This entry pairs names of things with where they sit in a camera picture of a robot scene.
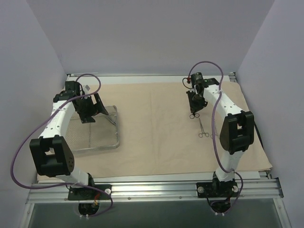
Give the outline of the beige cloth wrap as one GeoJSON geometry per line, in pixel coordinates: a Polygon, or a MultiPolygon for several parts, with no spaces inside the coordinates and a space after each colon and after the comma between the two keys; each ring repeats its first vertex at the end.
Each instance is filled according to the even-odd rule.
{"type": "Polygon", "coordinates": [[[199,138],[202,121],[211,132],[213,105],[190,119],[181,83],[91,86],[102,102],[116,106],[120,144],[116,149],[74,154],[76,167],[95,178],[209,172],[218,167],[212,139],[199,138]]]}

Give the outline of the steel forceps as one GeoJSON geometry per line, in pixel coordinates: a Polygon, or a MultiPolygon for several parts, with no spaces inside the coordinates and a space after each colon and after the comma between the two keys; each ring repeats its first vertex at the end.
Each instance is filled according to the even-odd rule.
{"type": "Polygon", "coordinates": [[[113,124],[113,125],[117,125],[117,116],[116,115],[109,115],[107,116],[108,121],[113,124]]]}

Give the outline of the wire mesh instrument tray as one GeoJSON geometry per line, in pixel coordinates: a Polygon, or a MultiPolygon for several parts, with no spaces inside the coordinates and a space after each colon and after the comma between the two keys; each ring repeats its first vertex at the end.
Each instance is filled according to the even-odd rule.
{"type": "MultiPolygon", "coordinates": [[[[107,106],[106,110],[109,115],[116,115],[118,118],[116,106],[107,106]]],[[[86,124],[81,123],[78,113],[72,115],[65,140],[73,154],[107,151],[119,146],[118,122],[117,125],[111,124],[104,114],[98,114],[93,118],[95,123],[86,124]]]]}

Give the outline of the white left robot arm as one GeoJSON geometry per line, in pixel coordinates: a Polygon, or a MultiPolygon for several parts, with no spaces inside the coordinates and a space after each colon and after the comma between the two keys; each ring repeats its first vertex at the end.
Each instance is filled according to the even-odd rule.
{"type": "Polygon", "coordinates": [[[50,119],[37,139],[29,143],[38,175],[57,178],[79,188],[84,199],[96,193],[92,176],[76,167],[74,155],[65,140],[74,113],[83,124],[94,123],[97,114],[108,115],[97,91],[77,81],[67,81],[65,89],[53,98],[50,119]]]}

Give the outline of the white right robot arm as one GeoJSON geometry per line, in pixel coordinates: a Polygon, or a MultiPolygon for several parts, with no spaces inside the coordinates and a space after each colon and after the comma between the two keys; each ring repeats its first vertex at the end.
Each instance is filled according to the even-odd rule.
{"type": "Polygon", "coordinates": [[[219,167],[215,171],[216,181],[212,182],[211,190],[216,196],[228,191],[227,182],[233,181],[235,171],[244,152],[254,141],[254,115],[238,107],[221,89],[214,78],[193,80],[191,89],[187,91],[192,117],[207,104],[213,105],[211,116],[212,136],[215,137],[215,114],[223,119],[219,141],[224,150],[219,157],[216,140],[213,147],[219,167]]]}

